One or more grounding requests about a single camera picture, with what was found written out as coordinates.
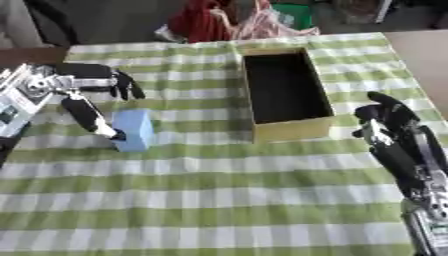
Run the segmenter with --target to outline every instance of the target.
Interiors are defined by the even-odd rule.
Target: green object
[[[282,14],[294,17],[294,23],[289,26],[290,28],[302,30],[314,26],[311,8],[307,5],[272,4],[272,7]]]
[[[250,142],[239,53],[259,48],[306,48],[337,117],[331,136]],[[79,45],[67,61],[139,83],[144,100],[86,96],[109,117],[150,108],[151,147],[116,152],[47,105],[0,171],[0,256],[412,255],[402,196],[352,138],[353,111],[374,90],[443,119],[382,34]]]

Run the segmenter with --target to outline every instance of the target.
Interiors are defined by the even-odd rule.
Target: red fabric
[[[209,9],[224,8],[232,0],[189,0],[184,10],[168,22],[174,33],[188,38],[189,43],[230,40],[228,29]]]

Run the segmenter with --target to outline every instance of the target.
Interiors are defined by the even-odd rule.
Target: open box
[[[326,137],[333,110],[304,49],[243,52],[253,142]]]

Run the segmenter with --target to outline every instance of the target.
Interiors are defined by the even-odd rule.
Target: robotic arm
[[[402,102],[369,92],[378,102],[355,115],[371,154],[394,176],[405,199],[402,218],[416,255],[448,255],[448,165],[432,131]]]
[[[14,71],[0,73],[0,144],[10,147],[8,140],[28,124],[54,96],[62,95],[62,106],[89,132],[111,140],[126,140],[123,131],[110,127],[101,112],[82,92],[120,93],[142,99],[143,91],[127,74],[98,64],[23,64]]]

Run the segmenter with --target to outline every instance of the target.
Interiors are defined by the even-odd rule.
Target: light blue cube
[[[143,152],[148,150],[154,130],[149,109],[132,109],[115,112],[112,127],[126,133],[126,141],[113,140],[120,152]]]

